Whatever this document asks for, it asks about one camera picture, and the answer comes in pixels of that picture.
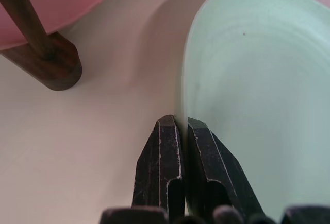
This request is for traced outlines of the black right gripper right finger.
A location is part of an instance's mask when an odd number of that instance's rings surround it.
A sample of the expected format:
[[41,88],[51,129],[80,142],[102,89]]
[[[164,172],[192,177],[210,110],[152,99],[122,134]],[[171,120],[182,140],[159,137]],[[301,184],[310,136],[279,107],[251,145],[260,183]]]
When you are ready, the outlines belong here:
[[194,215],[213,220],[215,208],[235,208],[244,221],[264,211],[235,156],[208,126],[188,119],[190,193],[188,206]]

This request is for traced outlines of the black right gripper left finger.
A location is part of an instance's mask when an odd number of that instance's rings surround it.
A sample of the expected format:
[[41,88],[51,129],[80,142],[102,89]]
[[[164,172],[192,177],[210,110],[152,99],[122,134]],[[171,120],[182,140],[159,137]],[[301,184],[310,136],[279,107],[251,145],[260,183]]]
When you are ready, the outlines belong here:
[[182,151],[172,115],[156,122],[138,158],[132,205],[161,207],[170,218],[184,216]]

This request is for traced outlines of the green plate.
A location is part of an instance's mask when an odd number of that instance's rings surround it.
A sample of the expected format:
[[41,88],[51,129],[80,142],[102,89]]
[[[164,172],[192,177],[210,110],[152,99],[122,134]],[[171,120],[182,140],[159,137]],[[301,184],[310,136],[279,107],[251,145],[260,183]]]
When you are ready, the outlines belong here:
[[330,7],[206,0],[185,44],[184,117],[239,161],[261,207],[330,207]]

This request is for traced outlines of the wooden dish rack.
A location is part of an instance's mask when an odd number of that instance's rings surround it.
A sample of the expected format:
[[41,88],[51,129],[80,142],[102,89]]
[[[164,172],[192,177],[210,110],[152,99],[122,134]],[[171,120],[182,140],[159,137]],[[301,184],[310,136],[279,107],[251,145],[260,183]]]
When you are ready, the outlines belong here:
[[53,91],[74,86],[81,78],[82,65],[75,45],[58,31],[46,35],[47,42],[28,41],[1,50],[9,61]]

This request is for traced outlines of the pink plate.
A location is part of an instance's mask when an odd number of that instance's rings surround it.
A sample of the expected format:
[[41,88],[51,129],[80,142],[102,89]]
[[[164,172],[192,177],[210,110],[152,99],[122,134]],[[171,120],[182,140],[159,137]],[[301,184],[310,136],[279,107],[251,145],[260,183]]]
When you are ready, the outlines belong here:
[[103,0],[0,0],[0,51],[28,41],[47,42]]

